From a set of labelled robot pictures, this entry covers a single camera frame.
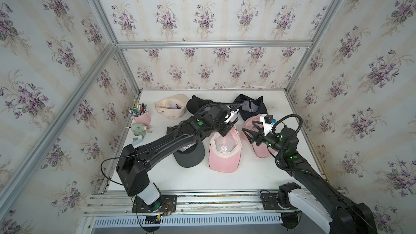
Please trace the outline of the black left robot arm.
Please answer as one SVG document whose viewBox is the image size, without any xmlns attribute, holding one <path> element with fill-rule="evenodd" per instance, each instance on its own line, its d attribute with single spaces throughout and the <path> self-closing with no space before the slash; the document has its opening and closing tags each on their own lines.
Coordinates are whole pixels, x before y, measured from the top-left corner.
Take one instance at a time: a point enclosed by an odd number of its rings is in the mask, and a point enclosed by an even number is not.
<svg viewBox="0 0 416 234">
<path fill-rule="evenodd" d="M 149 206 L 161 201 L 161 194 L 150 181 L 148 171 L 182 147 L 202 141 L 213 132 L 226 136 L 238 121 L 241 106 L 222 102 L 207 104 L 193 116 L 181 121 L 167 135 L 145 145 L 125 146 L 115 170 L 127 195 L 139 196 Z"/>
</svg>

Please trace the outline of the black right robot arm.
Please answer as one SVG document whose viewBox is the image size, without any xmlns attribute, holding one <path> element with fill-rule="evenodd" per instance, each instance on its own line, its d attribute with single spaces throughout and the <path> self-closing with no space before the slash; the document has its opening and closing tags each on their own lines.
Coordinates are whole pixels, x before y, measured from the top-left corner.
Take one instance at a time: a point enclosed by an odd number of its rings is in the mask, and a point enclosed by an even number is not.
<svg viewBox="0 0 416 234">
<path fill-rule="evenodd" d="M 293 206 L 306 214 L 326 234 L 376 234 L 372 210 L 364 203 L 355 203 L 332 187 L 321 177 L 297 151 L 299 143 L 297 134 L 302 127 L 298 122 L 297 129 L 284 126 L 276 133 L 275 123 L 253 121 L 253 128 L 243 128 L 248 141 L 260 146 L 265 144 L 274 150 L 276 166 L 304 186 L 312 195 L 306 198 L 294 183 L 282 185 L 278 192 L 278 201 L 283 207 Z"/>
</svg>

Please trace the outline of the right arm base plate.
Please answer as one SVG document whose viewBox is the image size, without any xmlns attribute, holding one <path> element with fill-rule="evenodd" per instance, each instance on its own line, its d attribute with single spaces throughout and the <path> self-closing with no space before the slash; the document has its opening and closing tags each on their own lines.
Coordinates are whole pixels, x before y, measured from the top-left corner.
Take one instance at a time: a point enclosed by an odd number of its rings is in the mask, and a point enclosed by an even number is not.
<svg viewBox="0 0 416 234">
<path fill-rule="evenodd" d="M 278 191 L 261 190 L 259 197 L 264 210 L 298 210 L 289 201 L 289 195 Z"/>
</svg>

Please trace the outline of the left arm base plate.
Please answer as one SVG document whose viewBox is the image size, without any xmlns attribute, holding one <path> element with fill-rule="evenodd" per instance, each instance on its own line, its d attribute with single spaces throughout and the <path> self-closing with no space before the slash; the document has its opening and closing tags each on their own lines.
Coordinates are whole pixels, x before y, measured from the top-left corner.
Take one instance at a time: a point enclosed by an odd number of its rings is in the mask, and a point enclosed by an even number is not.
<svg viewBox="0 0 416 234">
<path fill-rule="evenodd" d="M 177 195 L 164 195 L 152 205 L 147 205 L 141 198 L 134 196 L 132 213 L 173 213 L 176 211 Z"/>
</svg>

